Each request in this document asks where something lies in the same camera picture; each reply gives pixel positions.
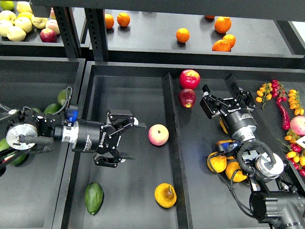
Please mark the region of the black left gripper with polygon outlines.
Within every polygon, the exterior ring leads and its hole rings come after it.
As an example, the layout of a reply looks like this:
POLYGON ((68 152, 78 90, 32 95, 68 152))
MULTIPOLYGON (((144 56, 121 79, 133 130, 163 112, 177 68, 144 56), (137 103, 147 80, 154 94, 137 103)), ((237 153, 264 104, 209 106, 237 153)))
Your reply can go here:
POLYGON ((72 145, 72 151, 78 153, 96 153, 93 156, 95 165, 102 167, 117 167, 125 160, 134 160, 125 152, 119 152, 116 147, 120 135, 132 127, 147 128, 129 110, 107 110, 106 124, 86 120, 77 120, 74 125, 77 138, 72 145))

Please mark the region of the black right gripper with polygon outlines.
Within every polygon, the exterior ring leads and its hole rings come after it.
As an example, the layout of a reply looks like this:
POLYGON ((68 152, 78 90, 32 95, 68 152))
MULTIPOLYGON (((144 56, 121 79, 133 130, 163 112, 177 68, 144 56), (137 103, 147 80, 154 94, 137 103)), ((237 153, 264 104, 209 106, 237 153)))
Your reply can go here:
POLYGON ((232 140, 253 141, 257 122, 250 111, 257 107, 255 100, 249 91, 241 87, 234 76, 229 76, 225 83, 233 98, 217 98, 212 95, 208 85, 204 84, 200 105, 209 119, 221 115, 225 129, 232 140))

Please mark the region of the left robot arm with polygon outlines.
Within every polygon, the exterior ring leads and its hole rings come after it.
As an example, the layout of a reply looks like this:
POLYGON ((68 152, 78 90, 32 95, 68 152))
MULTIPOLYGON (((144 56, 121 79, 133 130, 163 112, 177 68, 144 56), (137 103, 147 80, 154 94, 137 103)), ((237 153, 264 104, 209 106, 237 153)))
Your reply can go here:
POLYGON ((106 122, 77 119, 78 108, 70 104, 72 88, 64 89, 63 103, 58 111, 37 112, 30 107, 4 110, 0 121, 7 124, 0 143, 0 173, 22 155, 52 150, 56 141, 70 143, 76 153, 93 154, 95 165, 116 168, 120 162, 132 159, 117 150, 121 135, 132 127, 145 128, 144 123, 125 110, 107 110, 106 122))

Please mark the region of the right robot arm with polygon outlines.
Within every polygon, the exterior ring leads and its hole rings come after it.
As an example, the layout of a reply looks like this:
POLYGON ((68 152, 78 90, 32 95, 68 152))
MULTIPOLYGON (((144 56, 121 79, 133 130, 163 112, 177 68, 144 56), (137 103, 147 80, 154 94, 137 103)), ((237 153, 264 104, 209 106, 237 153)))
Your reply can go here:
POLYGON ((294 171, 288 159, 275 154, 264 142, 255 137, 257 122, 251 112, 256 108, 249 91, 240 87, 233 75, 225 81, 231 98, 218 98, 202 88, 200 105, 209 119, 221 117, 231 139, 221 143, 214 155, 208 157, 208 165, 215 172, 211 159, 218 156, 234 157, 239 168, 233 170, 233 181, 237 172, 247 177, 251 195, 249 207, 237 201, 241 211, 267 223, 274 229, 303 229, 305 227, 305 185, 294 171))

